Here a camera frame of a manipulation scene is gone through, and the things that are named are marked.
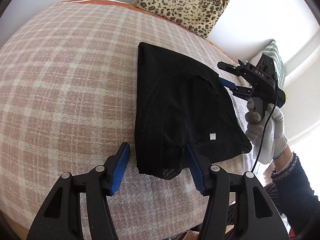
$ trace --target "leopard print fabric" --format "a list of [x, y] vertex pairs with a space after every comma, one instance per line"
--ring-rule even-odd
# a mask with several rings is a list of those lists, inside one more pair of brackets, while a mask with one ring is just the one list
[[230, 0], [138, 0], [136, 7], [207, 38]]

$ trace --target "striped fabric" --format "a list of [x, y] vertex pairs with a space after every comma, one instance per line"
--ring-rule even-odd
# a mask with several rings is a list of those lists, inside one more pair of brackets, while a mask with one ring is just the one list
[[264, 50], [261, 51], [261, 54], [266, 54], [267, 56], [273, 59], [278, 76], [278, 87], [282, 89], [284, 85], [284, 78], [286, 76], [286, 72], [284, 64], [279, 55], [276, 41], [272, 40], [272, 42]]
[[[0, 209], [25, 228], [57, 178], [103, 164], [121, 142], [131, 157], [108, 197], [119, 239], [163, 239], [202, 222], [208, 198], [188, 169], [172, 180], [138, 174], [134, 148], [138, 44], [144, 41], [217, 68], [234, 64], [219, 48], [180, 26], [117, 6], [54, 3], [0, 50]], [[232, 97], [244, 130], [246, 102]], [[243, 174], [252, 153], [219, 163]], [[90, 239], [85, 196], [84, 238]]]

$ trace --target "white glove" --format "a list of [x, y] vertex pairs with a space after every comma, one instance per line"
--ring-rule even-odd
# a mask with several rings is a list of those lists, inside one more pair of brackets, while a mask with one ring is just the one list
[[[274, 106], [273, 104], [268, 105], [265, 117], [261, 121], [260, 114], [254, 109], [255, 105], [254, 105], [253, 99], [250, 98], [247, 102], [247, 108], [249, 112], [247, 112], [244, 116], [246, 121], [248, 122], [247, 131], [245, 132], [245, 134], [255, 146], [260, 146], [263, 128], [267, 118], [269, 117], [272, 111], [273, 106]], [[269, 135], [270, 134], [274, 134], [274, 135], [273, 137], [266, 136], [267, 133]], [[284, 134], [284, 116], [281, 110], [279, 109], [279, 107], [276, 106], [271, 116], [271, 119], [268, 122], [262, 145], [263, 146], [265, 144], [272, 145], [272, 148], [274, 148], [273, 159], [276, 159], [282, 154], [284, 149], [287, 147], [287, 143], [288, 143], [288, 139]]]

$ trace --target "green striped pillow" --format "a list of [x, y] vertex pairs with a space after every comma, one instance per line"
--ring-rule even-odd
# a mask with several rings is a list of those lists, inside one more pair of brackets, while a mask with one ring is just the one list
[[284, 78], [285, 78], [285, 67], [279, 55], [278, 47], [275, 40], [272, 40], [271, 43], [263, 49], [257, 56], [255, 56], [250, 63], [256, 65], [259, 61], [262, 54], [266, 54], [267, 56], [271, 57], [275, 63], [275, 68], [278, 76], [278, 87], [280, 89], [283, 88], [284, 85]]

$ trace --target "folded black shirt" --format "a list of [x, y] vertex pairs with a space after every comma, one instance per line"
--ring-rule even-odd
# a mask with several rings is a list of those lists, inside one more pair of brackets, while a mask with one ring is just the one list
[[162, 179], [172, 179], [185, 168], [188, 142], [212, 163], [252, 149], [215, 71], [144, 42], [138, 46], [134, 137], [139, 173]]

